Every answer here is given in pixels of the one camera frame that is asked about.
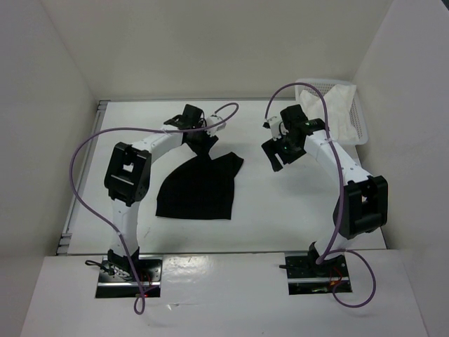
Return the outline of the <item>black skirt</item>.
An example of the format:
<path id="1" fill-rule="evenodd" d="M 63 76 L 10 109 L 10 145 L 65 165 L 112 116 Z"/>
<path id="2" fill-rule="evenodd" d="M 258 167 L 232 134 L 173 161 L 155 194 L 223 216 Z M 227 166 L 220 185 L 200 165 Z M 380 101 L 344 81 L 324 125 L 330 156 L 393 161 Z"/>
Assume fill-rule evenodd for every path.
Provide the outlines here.
<path id="1" fill-rule="evenodd" d="M 196 154 L 178 166 L 162 182 L 155 216 L 180 220 L 231 220 L 235 177 L 244 159 L 229 152 L 211 158 L 214 136 L 202 143 L 188 142 Z"/>

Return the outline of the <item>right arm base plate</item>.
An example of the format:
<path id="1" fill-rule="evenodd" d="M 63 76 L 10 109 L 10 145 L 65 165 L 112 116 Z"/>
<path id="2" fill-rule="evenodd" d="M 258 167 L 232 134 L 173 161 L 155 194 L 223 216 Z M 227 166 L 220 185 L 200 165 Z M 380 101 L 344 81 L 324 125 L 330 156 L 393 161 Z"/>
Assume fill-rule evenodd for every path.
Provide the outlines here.
<path id="1" fill-rule="evenodd" d="M 335 293 L 352 292 L 347 262 L 343 255 L 322 265 L 317 265 L 303 251 L 286 253 L 284 259 L 279 268 L 286 272 L 290 296 L 332 294 L 335 286 Z"/>

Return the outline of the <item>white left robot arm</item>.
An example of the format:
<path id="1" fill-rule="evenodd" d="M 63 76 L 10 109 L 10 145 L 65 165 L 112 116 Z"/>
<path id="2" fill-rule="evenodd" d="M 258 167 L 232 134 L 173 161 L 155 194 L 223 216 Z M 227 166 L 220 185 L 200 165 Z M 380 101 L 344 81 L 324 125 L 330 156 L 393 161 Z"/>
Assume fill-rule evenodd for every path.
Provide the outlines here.
<path id="1" fill-rule="evenodd" d="M 165 121 L 150 136 L 114 146 L 104 184 L 112 200 L 112 224 L 119 237 L 111 243 L 107 260 L 120 278 L 132 280 L 140 271 L 138 212 L 149 191 L 152 164 L 183 144 L 197 154 L 208 152 L 217 142 L 216 133 L 225 126 L 222 117 L 212 114 L 205 118 L 203 110 L 185 105 L 182 114 Z"/>

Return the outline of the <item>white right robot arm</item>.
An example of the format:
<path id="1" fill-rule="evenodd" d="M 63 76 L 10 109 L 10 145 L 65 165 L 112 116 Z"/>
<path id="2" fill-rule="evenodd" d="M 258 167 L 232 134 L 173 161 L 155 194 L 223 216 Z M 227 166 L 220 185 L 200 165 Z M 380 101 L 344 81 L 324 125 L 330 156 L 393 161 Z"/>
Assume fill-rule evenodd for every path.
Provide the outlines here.
<path id="1" fill-rule="evenodd" d="M 292 266 L 296 273 L 322 277 L 336 267 L 343 249 L 359 235 L 386 224 L 388 183 L 383 176 L 361 168 L 341 145 L 329 139 L 324 121 L 308 119 L 300 105 L 283 109 L 263 126 L 272 134 L 262 149 L 274 171 L 308 154 L 339 188 L 330 233 L 309 246 L 303 266 Z"/>

